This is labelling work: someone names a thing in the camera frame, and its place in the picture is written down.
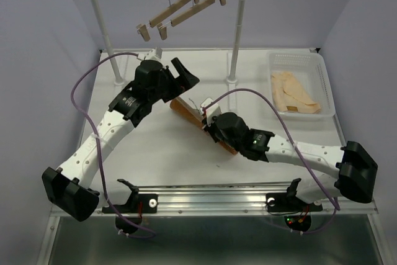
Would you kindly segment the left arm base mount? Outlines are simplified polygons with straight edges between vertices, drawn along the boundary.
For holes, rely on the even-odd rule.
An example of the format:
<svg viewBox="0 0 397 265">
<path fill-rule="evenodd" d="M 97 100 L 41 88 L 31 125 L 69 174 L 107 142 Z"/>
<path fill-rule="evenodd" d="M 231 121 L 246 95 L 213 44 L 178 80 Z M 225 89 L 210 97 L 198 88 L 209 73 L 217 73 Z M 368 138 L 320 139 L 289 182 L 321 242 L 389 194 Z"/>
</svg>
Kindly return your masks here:
<svg viewBox="0 0 397 265">
<path fill-rule="evenodd" d="M 101 208 L 103 214 L 115 215 L 115 228 L 119 235 L 127 238 L 150 239 L 156 233 L 143 227 L 143 214 L 155 214 L 158 210 L 158 195 L 155 193 L 141 193 L 137 186 L 125 179 L 117 179 L 118 182 L 129 188 L 129 196 L 121 204 Z"/>
</svg>

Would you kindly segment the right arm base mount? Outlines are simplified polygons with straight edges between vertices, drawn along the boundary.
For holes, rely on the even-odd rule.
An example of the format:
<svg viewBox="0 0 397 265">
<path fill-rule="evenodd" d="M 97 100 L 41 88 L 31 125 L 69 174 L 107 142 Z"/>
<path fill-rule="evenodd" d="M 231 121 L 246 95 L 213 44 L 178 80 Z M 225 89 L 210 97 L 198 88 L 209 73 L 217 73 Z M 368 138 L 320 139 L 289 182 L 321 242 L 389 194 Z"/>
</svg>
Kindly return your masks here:
<svg viewBox="0 0 397 265">
<path fill-rule="evenodd" d="M 292 231 L 308 232 L 311 228 L 311 212 L 321 212 L 321 204 L 306 203 L 297 197 L 297 188 L 301 179 L 294 179 L 284 192 L 266 194 L 265 209 L 271 215 L 282 216 Z"/>
</svg>

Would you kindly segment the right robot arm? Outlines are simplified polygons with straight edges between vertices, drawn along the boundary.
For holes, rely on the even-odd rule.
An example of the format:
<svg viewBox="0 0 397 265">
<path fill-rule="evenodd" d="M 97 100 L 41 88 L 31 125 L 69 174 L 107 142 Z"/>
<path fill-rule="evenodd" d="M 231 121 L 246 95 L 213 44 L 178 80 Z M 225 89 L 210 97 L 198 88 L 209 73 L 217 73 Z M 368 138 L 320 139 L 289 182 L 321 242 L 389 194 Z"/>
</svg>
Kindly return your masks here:
<svg viewBox="0 0 397 265">
<path fill-rule="evenodd" d="M 206 117 L 202 123 L 215 142 L 225 143 L 251 161 L 307 169 L 312 179 L 296 178 L 286 190 L 285 201 L 292 209 L 327 197 L 345 197 L 361 204 L 373 199 L 378 165 L 358 142 L 321 146 L 290 141 L 272 132 L 249 128 L 233 112 Z"/>
</svg>

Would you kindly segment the brown underwear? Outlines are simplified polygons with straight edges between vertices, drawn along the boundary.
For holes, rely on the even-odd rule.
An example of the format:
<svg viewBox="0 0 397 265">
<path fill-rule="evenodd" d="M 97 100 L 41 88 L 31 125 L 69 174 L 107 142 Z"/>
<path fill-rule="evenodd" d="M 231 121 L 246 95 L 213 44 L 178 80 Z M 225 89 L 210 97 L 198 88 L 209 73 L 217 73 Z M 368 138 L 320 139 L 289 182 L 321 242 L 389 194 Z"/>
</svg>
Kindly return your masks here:
<svg viewBox="0 0 397 265">
<path fill-rule="evenodd" d="M 170 108 L 179 114 L 182 118 L 186 119 L 203 133 L 211 137 L 211 139 L 222 146 L 225 150 L 233 155 L 237 155 L 236 151 L 230 144 L 228 144 L 228 137 L 223 129 L 237 127 L 238 116 L 234 112 L 222 113 L 218 104 L 215 108 L 210 107 L 206 113 L 202 113 L 200 109 L 194 109 L 181 97 L 176 97 L 170 103 Z"/>
</svg>

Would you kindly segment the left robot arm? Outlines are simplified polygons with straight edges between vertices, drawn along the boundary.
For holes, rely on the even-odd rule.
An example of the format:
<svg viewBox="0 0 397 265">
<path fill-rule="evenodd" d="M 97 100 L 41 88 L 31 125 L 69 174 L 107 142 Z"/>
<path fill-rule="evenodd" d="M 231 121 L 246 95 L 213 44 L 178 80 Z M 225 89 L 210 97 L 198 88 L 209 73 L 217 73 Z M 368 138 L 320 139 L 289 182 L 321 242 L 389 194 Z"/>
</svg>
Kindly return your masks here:
<svg viewBox="0 0 397 265">
<path fill-rule="evenodd" d="M 90 188 L 103 162 L 138 124 L 151 113 L 158 101 L 167 103 L 199 83 L 178 58 L 171 61 L 178 76 L 156 60 L 143 60 L 130 81 L 109 104 L 77 151 L 57 168 L 47 168 L 42 181 L 48 200 L 68 215 L 82 222 L 106 199 Z"/>
</svg>

